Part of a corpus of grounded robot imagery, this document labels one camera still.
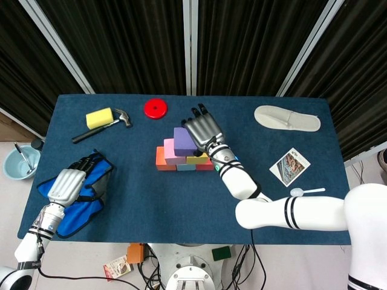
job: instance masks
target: white slipper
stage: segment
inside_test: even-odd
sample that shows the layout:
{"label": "white slipper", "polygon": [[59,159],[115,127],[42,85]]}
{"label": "white slipper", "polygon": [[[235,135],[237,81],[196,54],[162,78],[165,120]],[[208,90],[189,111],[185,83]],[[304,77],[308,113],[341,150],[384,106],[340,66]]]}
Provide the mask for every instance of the white slipper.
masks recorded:
{"label": "white slipper", "polygon": [[301,114],[274,106],[259,106],[254,112],[255,120],[270,129],[318,131],[320,119],[313,115]]}

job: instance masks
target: hammer head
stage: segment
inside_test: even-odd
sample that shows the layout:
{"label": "hammer head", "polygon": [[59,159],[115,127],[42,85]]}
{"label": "hammer head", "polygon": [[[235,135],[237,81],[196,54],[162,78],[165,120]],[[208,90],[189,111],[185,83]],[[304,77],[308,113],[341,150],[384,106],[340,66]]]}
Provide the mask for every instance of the hammer head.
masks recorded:
{"label": "hammer head", "polygon": [[120,114],[119,119],[120,119],[121,121],[124,121],[124,122],[125,122],[125,126],[126,126],[127,128],[129,128],[129,127],[132,126],[132,124],[131,124],[131,119],[129,118],[129,116],[127,115],[127,113],[126,113],[125,111],[120,110],[120,109],[114,109],[114,110],[115,110],[117,113]]}

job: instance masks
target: floor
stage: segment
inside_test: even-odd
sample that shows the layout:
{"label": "floor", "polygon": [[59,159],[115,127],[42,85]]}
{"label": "floor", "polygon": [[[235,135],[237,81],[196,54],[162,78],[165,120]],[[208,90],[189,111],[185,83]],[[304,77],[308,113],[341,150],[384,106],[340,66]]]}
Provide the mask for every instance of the floor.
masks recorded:
{"label": "floor", "polygon": [[[13,149],[13,143],[0,143],[0,163]],[[363,161],[363,179],[366,183],[387,183],[387,176],[377,164],[376,156]],[[350,188],[359,184],[351,167],[346,169]],[[0,265],[15,267],[13,256],[20,240],[16,237],[32,179],[13,181],[0,174]],[[103,276],[102,265],[126,253],[126,243],[81,243],[51,242],[43,259],[43,271],[49,275]],[[241,246],[233,248],[235,253]],[[265,290],[275,289],[346,289],[350,266],[350,246],[257,246],[267,272]],[[252,256],[247,257],[241,275],[245,277],[252,265]],[[230,282],[230,273],[235,262],[226,260],[223,266],[223,281]],[[146,263],[145,271],[152,271]],[[137,269],[122,277],[140,289],[145,288]],[[250,278],[240,289],[259,289],[263,280],[262,270],[256,266]],[[31,289],[130,289],[129,285],[104,280],[57,280],[46,279],[35,273]]]}

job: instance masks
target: block stack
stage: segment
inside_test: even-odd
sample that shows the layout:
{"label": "block stack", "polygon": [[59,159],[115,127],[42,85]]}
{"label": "block stack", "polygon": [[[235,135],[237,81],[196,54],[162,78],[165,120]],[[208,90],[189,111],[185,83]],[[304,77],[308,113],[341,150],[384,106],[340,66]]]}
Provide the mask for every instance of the block stack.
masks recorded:
{"label": "block stack", "polygon": [[156,167],[159,171],[210,171],[213,164],[207,154],[194,156],[197,147],[185,128],[175,128],[174,137],[164,139],[164,146],[157,147]]}

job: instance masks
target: hammer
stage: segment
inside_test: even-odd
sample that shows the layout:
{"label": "hammer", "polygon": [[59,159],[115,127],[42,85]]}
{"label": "hammer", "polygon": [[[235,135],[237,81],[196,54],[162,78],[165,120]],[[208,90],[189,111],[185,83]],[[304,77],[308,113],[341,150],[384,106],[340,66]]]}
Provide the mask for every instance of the hammer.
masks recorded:
{"label": "hammer", "polygon": [[81,142],[82,140],[86,139],[86,138],[89,138],[90,136],[93,136],[99,132],[102,132],[103,130],[105,130],[107,127],[110,127],[116,123],[118,123],[119,121],[124,121],[125,122],[125,126],[127,128],[130,128],[132,127],[132,124],[131,124],[131,121],[130,121],[130,118],[129,116],[127,115],[126,112],[124,112],[123,110],[120,110],[120,109],[114,109],[117,113],[120,113],[120,116],[118,119],[114,120],[113,122],[109,123],[109,124],[106,124],[104,126],[100,126],[100,127],[97,127],[93,130],[89,130],[88,132],[85,132],[77,137],[74,137],[72,138],[71,140],[73,141],[74,144],[77,144],[78,142]]}

